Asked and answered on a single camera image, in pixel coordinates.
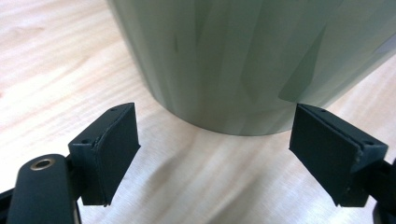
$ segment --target black clamp pad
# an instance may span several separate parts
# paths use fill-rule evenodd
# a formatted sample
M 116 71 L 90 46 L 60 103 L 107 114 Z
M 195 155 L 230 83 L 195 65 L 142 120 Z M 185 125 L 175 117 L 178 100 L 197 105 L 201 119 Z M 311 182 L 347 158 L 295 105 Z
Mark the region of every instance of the black clamp pad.
M 118 105 L 69 143 L 73 166 L 82 169 L 85 205 L 111 204 L 116 190 L 140 148 L 134 104 Z
M 381 165 L 388 146 L 334 114 L 311 105 L 297 105 L 290 150 L 304 164 L 335 204 L 362 207 L 365 184 Z

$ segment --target screw hole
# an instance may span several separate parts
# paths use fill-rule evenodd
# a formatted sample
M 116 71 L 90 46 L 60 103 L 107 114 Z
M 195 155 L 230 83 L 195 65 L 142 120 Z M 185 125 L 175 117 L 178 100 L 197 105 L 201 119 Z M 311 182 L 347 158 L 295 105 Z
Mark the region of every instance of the screw hole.
M 30 169 L 34 171 L 44 170 L 49 168 L 55 160 L 53 158 L 43 159 L 41 161 L 37 161 L 30 166 Z
M 367 140 L 364 140 L 363 143 L 366 144 L 366 145 L 370 145 L 370 146 L 372 146 L 374 144 L 374 142 L 367 141 Z

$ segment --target black plastic part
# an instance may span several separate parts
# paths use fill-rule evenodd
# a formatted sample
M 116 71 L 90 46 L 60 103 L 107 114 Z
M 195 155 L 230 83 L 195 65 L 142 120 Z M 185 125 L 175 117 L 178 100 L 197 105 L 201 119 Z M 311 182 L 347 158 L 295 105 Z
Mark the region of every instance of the black plastic part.
M 139 148 L 133 103 L 107 110 L 69 143 L 73 166 L 85 176 L 85 205 L 111 204 Z
M 9 189 L 0 194 L 0 224 L 5 224 L 7 221 L 8 208 L 11 204 L 13 190 Z
M 297 105 L 290 150 L 304 164 L 336 205 L 363 207 L 365 185 L 379 169 L 388 146 L 334 114 L 311 105 Z
M 73 165 L 71 155 L 66 157 L 67 168 L 70 176 L 70 182 L 72 185 L 73 199 L 78 200 L 81 197 L 82 192 L 87 189 L 86 178 L 82 167 Z
M 65 157 L 50 154 L 25 163 L 18 173 L 7 223 L 79 223 Z
M 381 205 L 377 204 L 373 211 L 374 224 L 396 224 L 396 216 L 390 214 Z
M 381 210 L 396 220 L 396 160 L 393 165 L 383 161 L 370 175 L 366 189 L 377 200 Z

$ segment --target wood grain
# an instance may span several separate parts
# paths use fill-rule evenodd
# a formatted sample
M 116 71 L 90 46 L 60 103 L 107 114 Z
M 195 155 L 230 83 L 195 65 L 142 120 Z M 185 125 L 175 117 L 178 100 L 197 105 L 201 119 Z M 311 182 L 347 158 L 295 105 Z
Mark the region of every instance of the wood grain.
M 212 133 L 151 97 L 105 1 L 0 2 L 0 191 L 37 156 L 67 144 L 114 105 L 136 103 L 140 151 L 111 206 L 84 223 L 372 223 L 335 207 L 288 150 L 290 132 Z M 328 109 L 396 157 L 396 57 Z

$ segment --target table surface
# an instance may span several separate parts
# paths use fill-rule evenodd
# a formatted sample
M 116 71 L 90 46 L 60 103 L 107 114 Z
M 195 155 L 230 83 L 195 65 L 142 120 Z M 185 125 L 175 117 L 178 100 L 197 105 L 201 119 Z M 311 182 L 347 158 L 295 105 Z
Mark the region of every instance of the table surface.
M 0 191 L 114 105 L 135 102 L 141 148 L 109 207 L 84 223 L 372 223 L 375 205 L 335 207 L 288 150 L 290 132 L 212 133 L 150 95 L 104 0 L 1 1 Z M 396 57 L 328 110 L 396 157 Z

